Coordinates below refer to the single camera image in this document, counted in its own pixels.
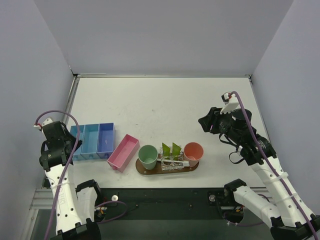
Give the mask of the green toothpaste tube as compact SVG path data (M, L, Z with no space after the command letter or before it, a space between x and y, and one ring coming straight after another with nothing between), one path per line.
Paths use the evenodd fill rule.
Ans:
M181 152L181 147L173 142L172 143L172 156L173 156L174 161L179 160L180 152Z
M165 143L162 143L162 158L164 160L170 160L170 147Z

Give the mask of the clear crystal toothbrush holder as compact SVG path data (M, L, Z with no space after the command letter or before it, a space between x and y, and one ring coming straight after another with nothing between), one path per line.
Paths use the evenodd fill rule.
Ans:
M159 149L159 159L163 160L162 154L163 154L163 148L161 147ZM174 157L172 156L172 146L170 146L170 160L174 160ZM180 155L179 155L179 160L178 161L184 161L182 148L181 148L181 151L180 151ZM184 166L181 163L176 164L176 163L173 163L173 162L162 162L162 161L160 161L160 163L161 163L161 169L163 171L184 168Z

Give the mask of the coral plastic cup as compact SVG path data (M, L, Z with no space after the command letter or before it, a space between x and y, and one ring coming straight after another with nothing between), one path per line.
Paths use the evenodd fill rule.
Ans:
M190 142L183 149L183 159L189 162L189 166L194 167L204 155L203 147L197 142Z

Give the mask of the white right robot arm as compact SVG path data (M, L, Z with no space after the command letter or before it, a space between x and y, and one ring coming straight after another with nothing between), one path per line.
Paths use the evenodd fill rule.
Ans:
M300 198L289 181L271 143L251 126L252 113L247 109L212 107L198 119L206 133L224 136L225 144L232 145L258 175L273 203L251 190L241 179L225 184L226 196L234 203L247 207L270 229L275 240L306 240L316 237L320 230L320 217L313 213Z

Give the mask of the white toothbrush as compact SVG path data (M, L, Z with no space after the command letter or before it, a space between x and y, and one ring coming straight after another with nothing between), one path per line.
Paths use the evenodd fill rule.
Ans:
M189 167L190 166L190 163L188 161L186 161L186 160L179 161L179 160L170 160L170 159L160 159L160 158L158 158L157 161L158 162L165 162L165 163L182 164L184 167Z

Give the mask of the green plastic cup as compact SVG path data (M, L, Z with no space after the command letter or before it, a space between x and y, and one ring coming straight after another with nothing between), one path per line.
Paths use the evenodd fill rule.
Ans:
M152 170L157 163L158 151L153 145L144 145L138 151L138 158L145 169Z

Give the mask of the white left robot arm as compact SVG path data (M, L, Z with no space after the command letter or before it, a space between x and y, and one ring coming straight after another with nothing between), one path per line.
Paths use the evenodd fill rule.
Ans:
M64 123L47 118L42 123L46 140L41 146L39 162L49 180L55 199L55 240L99 240L101 233L95 221L95 206L103 194L96 181L74 183L72 152L82 141L73 136Z

